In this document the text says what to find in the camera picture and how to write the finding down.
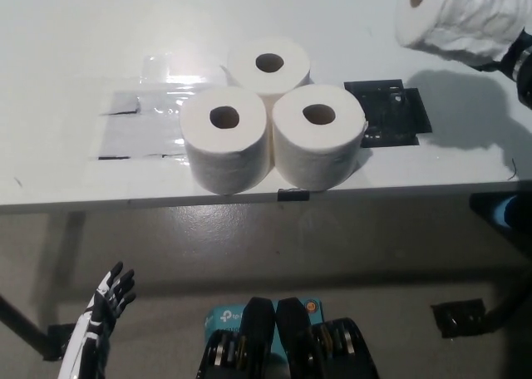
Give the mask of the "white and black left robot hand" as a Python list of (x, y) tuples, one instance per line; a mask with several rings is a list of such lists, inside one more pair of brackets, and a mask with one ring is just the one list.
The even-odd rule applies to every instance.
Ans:
[(117, 263), (96, 287), (78, 318), (62, 358), (58, 378), (104, 378), (111, 334), (126, 307), (135, 300), (135, 272)]

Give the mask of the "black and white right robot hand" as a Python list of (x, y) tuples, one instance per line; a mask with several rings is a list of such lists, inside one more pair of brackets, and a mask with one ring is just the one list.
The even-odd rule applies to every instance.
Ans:
[(477, 71), (494, 72), (499, 71), (505, 76), (515, 81), (514, 69), (521, 54), (527, 47), (531, 46), (531, 35), (523, 29), (518, 38), (510, 45), (504, 56), (495, 61), (488, 62), (480, 66), (473, 66)]

